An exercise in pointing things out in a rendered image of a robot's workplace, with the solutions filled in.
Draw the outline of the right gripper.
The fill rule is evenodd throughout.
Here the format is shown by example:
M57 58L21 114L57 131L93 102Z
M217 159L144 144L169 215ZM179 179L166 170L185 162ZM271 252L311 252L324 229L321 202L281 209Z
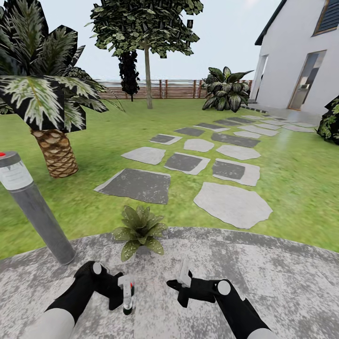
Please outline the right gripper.
M187 307L189 299L195 299L202 301L201 294L200 294L200 285L202 279L200 278L193 278L191 271L189 271L189 277L192 279L190 287L183 287L183 283L179 282L178 280L174 281L167 281L167 284L174 288L175 290L179 291L178 301L184 307Z

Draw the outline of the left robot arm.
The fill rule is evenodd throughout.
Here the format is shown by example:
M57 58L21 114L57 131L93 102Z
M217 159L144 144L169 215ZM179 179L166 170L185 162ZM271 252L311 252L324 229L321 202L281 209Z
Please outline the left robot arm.
M23 339L69 339L94 291L110 299L111 310L132 302L129 274L111 277L98 261L89 260L58 290L54 302Z

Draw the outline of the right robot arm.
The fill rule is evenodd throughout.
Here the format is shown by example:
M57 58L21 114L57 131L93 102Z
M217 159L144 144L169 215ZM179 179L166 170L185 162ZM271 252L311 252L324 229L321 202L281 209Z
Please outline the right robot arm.
M179 303L187 307L189 299L217 302L236 339L278 339L251 302L241 299L232 283L193 278L189 267L189 259L183 258L178 280L167 281L171 288L179 291Z

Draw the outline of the insectifuge atomizer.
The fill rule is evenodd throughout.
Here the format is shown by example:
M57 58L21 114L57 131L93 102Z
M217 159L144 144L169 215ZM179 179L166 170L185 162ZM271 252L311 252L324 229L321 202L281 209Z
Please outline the insectifuge atomizer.
M132 299L132 301L134 300L134 288L135 288L134 286L131 286L131 299ZM132 309L133 309L132 306L133 306L132 302L130 303L130 305L124 304L123 309L124 309L124 314L126 316L128 316L132 312Z

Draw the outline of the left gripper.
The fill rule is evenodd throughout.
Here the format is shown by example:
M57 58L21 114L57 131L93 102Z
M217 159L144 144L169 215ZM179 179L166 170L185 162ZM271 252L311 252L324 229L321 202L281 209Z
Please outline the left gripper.
M118 273L117 275L111 277L111 283L104 292L101 293L101 295L108 297L110 299L109 301L109 308L111 310L115 310L117 307L119 307L121 304L124 304L124 296L123 291L118 286L118 278L123 276L124 274L122 272Z

